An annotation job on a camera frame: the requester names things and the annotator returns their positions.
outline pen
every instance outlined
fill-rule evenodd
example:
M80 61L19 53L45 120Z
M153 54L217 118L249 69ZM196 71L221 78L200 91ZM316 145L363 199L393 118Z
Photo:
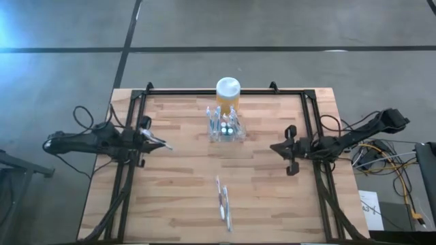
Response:
M235 133L240 131L240 123L238 119L238 114L234 110L233 106L230 106L230 118L232 120L232 124L234 125Z
M217 117L217 130L220 131L221 129L219 126L221 126L221 106L218 106L215 110L215 116Z
M219 177L217 176L215 182L218 187L218 199L219 199L219 212L221 213L221 220L225 219L224 207L223 207L223 196L221 195L221 185L219 183Z
M211 125L211 131L213 132L213 120L212 120L212 114L209 110L209 107L206 109L206 115L209 117L209 124Z
M232 232L232 217L230 216L230 205L229 205L229 194L227 191L227 186L223 187L223 193L225 196L225 212L226 212L226 222L227 222L227 230Z

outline black metal frame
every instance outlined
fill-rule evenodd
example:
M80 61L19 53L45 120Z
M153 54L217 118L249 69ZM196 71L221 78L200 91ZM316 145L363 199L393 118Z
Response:
M22 201L26 195L27 189L30 185L33 174L39 173L44 175L46 178L51 178L55 172L55 169L49 169L47 167L42 167L40 165L18 159L11 155L8 155L5 151L0 150L0 163L7 165L11 168L1 169L1 171L7 172L17 172L18 174L23 174L22 182L13 189L17 189L18 192L14 193L12 198L12 204L10 211L7 212L5 222L2 227L0 227L0 244L7 244L10 240L11 230L16 224L16 218L20 209L22 207Z
M215 95L216 90L215 89L202 89L202 90L196 90L196 89L172 89L172 90L154 90L154 86L151 83L148 83L145 90L133 90L131 92L131 98L130 98L130 104L129 109L127 113L127 120L126 120L126 127L131 127L131 123L133 120L133 114L136 106L137 100L140 100L139 102L139 110L138 110L138 117L136 122L136 128L139 127L139 122L144 115L145 110L145 104L146 104L146 96L147 95ZM241 95L297 95L300 97L301 104L302 104L302 110L305 117L305 124L306 124L306 130L307 135L309 137L313 136L313 130L311 126L311 117L309 115L309 106L308 106L308 100L312 103L313 112L314 112L314 119L315 119L315 125L317 129L317 134L321 137L324 135L322 126L321 126L321 120L320 120L320 111L318 109L317 105L317 98L314 90L311 89L302 89L302 90L279 90L275 82L271 82L269 88L267 89L243 89L241 90ZM123 175L123 167L124 164L119 163L116 174L115 174L115 180L114 180L114 186L112 190L112 197L110 201L110 209L108 213L106 213L105 216L110 215L110 218L108 219L108 222L105 223L105 234L103 240L91 240L91 241L78 241L74 244L119 244L123 243L124 239L124 233L125 233L125 226L127 222L127 213L129 208L129 198L130 198L130 191L131 186L133 183L133 176L134 176L134 170L135 166L140 166L140 153L135 152L134 160L129 163L129 167L127 170L127 177L124 184L124 187L120 191L121 186L121 176ZM325 168L325 175L328 183L328 192L331 195L332 200L337 204L337 207L339 207L339 204L337 203L337 194L336 189L334 187L334 180L333 180L333 174L332 170L330 168L329 163L322 163ZM327 211L327 205L326 200L323 195L320 193L325 190L324 183L322 181L322 174L321 174L321 164L319 162L313 162L313 171L315 174L315 182L316 187L318 191L318 198L320 201L320 211L321 211L321 217L322 222L324 226L324 233L326 237L327 242L346 242L349 240L345 239L345 232L343 230L343 224L339 220L336 214L334 214L335 223L338 231L338 239L333 238L332 229L330 227L330 221L328 217L328 211ZM120 206L121 202L123 202L122 209L121 209L121 219L119 223L119 230L117 233L116 238L112 238L112 229L113 229L113 216L117 210L117 208Z

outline white lid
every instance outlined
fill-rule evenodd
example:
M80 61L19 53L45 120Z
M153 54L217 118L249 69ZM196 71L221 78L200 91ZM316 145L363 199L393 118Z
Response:
M234 99L239 92L240 84L235 78L222 78L217 83L217 94L223 99Z

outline concrete floor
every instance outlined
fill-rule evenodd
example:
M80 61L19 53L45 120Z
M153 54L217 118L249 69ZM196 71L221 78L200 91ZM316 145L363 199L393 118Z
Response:
M0 0L0 48L123 47L135 0ZM132 46L407 46L436 45L436 17L425 0L148 0ZM0 54L0 149L55 167L34 178L15 244L71 242L89 186L41 150L56 130L77 132L72 110L104 119L121 53ZM393 140L435 141L436 83L431 51L130 54L121 88L212 87L223 76L244 87L333 87L341 117L398 108L411 123ZM411 144L395 144L408 152ZM91 173L95 156L67 154ZM431 216L418 166L413 196ZM394 176L358 176L359 189L402 203Z

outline wooden table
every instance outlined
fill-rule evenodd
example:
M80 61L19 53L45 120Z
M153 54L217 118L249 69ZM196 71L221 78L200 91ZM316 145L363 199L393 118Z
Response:
M130 94L131 89L116 89L112 96L122 123ZM316 95L320 114L339 118L332 89L317 88ZM284 129L290 124L297 126L297 138L306 136L299 97L241 95L238 114L247 127L244 142L210 143L207 106L215 107L214 96L147 96L145 114L153 119L151 131L169 142L174 151L157 149L144 156L144 168L135 170L125 241L323 242L312 162L298 160L300 173L289 177L285 173L287 161L269 148L284 140ZM337 127L328 118L323 123ZM108 160L98 156L95 167ZM88 235L107 211L115 171L114 164L94 175L79 238ZM333 174L341 208L368 237L351 165L337 161ZM228 186L233 233L227 232L220 219L216 175ZM118 229L118 220L119 213L114 229ZM330 223L336 233L331 212Z

